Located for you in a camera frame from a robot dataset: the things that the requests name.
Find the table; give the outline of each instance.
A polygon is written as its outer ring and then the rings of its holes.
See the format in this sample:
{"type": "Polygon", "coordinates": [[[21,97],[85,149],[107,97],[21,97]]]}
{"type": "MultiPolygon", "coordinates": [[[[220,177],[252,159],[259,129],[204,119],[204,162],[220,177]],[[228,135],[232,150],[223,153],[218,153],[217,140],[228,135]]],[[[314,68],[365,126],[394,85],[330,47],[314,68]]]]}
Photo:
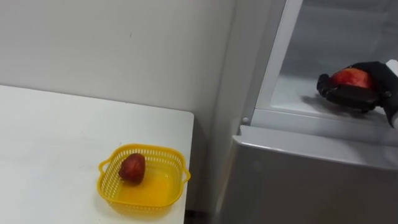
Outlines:
{"type": "MultiPolygon", "coordinates": [[[[120,145],[180,151],[189,166],[189,112],[0,86],[1,223],[145,223],[97,194],[98,164],[120,145]]],[[[151,223],[183,223],[187,185],[151,223]]]]}

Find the basket handle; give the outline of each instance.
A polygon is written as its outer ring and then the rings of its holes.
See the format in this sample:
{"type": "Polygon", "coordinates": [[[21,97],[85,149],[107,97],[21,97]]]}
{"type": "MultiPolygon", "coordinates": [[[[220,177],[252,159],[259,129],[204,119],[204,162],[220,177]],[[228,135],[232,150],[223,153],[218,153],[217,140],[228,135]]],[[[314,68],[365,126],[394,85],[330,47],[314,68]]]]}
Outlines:
{"type": "Polygon", "coordinates": [[[181,183],[183,185],[186,182],[188,182],[189,179],[191,179],[191,173],[189,173],[189,171],[186,168],[184,168],[182,171],[185,173],[185,180],[183,180],[181,183]]]}
{"type": "Polygon", "coordinates": [[[105,160],[105,161],[103,161],[103,162],[101,162],[99,165],[98,165],[98,170],[99,170],[99,172],[101,173],[101,175],[103,175],[104,173],[105,173],[105,171],[104,171],[104,166],[107,164],[107,163],[109,163],[111,160],[110,159],[107,159],[107,160],[105,160]]]}

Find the refrigerator door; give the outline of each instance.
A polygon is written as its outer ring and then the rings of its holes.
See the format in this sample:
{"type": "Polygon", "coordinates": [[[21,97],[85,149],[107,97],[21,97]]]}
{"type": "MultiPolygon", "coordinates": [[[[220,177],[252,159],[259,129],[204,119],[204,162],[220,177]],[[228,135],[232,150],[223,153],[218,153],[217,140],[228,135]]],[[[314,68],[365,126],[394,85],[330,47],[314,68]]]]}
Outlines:
{"type": "Polygon", "coordinates": [[[397,152],[241,126],[228,159],[217,222],[398,223],[397,152]]]}

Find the robotic hand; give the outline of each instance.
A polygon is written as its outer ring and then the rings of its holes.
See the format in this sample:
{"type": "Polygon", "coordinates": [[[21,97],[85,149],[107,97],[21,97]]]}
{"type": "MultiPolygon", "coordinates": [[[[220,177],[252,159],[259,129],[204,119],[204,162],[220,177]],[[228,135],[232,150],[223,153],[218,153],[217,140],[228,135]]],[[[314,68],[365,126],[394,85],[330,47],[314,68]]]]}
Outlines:
{"type": "Polygon", "coordinates": [[[366,72],[373,81],[374,89],[331,82],[327,74],[319,76],[317,90],[328,101],[367,113],[380,106],[386,112],[393,128],[398,128],[398,62],[361,62],[347,68],[366,72]]]}

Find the plastic basket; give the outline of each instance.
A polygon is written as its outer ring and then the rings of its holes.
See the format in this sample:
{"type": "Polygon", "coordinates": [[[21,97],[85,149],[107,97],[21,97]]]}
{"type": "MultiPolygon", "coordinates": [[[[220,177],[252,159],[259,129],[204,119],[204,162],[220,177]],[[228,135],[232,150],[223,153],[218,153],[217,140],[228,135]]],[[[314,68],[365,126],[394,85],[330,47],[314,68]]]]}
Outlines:
{"type": "Polygon", "coordinates": [[[98,166],[99,195],[117,212],[124,215],[161,215],[182,194],[183,185],[191,175],[185,158],[166,147],[128,144],[117,148],[111,157],[98,166]],[[122,180],[118,174],[122,161],[133,153],[145,156],[146,171],[139,185],[122,180]]]}

